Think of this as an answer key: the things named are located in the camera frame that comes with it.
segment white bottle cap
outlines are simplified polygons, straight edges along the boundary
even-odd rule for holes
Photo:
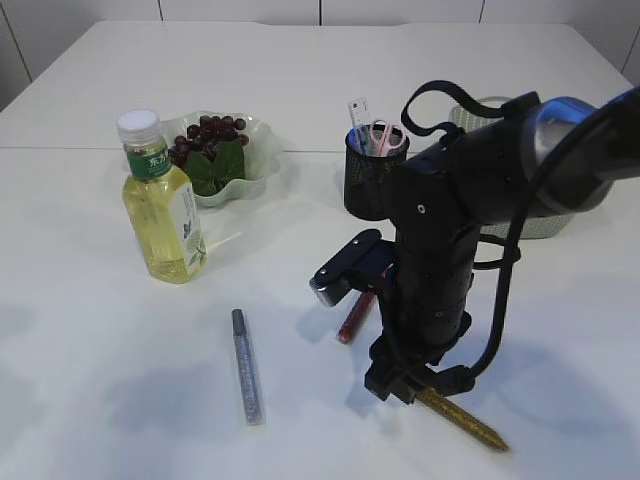
[[[149,145],[162,138],[162,124],[156,112],[132,110],[120,115],[116,122],[122,143]]]

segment robotic arm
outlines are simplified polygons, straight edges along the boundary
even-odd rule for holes
[[[451,123],[419,127],[408,109],[428,91],[502,120],[470,133]],[[365,230],[310,285],[328,306],[352,288],[376,294],[383,332],[370,348],[365,386],[382,400],[393,394],[411,403],[426,387],[442,395],[469,391],[491,363],[526,218],[591,210],[615,180],[640,176],[640,88],[600,110],[569,97],[541,104],[536,93],[494,109],[452,83],[435,81],[413,95],[402,121],[416,135],[446,134],[385,177],[383,204],[395,243]],[[505,222],[505,240],[480,234],[483,225]],[[479,241],[502,245],[502,260],[474,263]],[[465,302],[474,268],[500,268],[489,342],[470,368],[435,372],[427,365],[438,365],[471,325]]]

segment green label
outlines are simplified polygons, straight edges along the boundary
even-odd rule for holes
[[[171,160],[166,150],[149,155],[127,152],[127,159],[131,166],[131,174],[136,178],[159,177],[167,173],[171,168]]]

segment scissors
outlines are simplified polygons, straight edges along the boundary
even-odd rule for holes
[[[374,127],[376,125],[384,125],[384,129],[382,130],[382,135],[380,136],[380,138],[377,138],[374,133],[376,131],[374,130]],[[400,132],[400,139],[396,144],[391,143],[391,138],[393,136],[394,130]],[[400,126],[387,123],[385,120],[377,119],[371,123],[371,127],[369,128],[369,138],[371,139],[373,147],[373,155],[375,155],[376,157],[386,157],[387,155],[389,155],[389,152],[391,150],[398,148],[404,143],[406,135]]]

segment artificial leaf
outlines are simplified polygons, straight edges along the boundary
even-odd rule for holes
[[[198,152],[189,152],[182,169],[189,176],[195,194],[210,197],[218,193],[214,181],[213,166],[207,157]]]
[[[244,178],[244,149],[239,138],[218,144],[213,176],[225,184],[234,178]]]

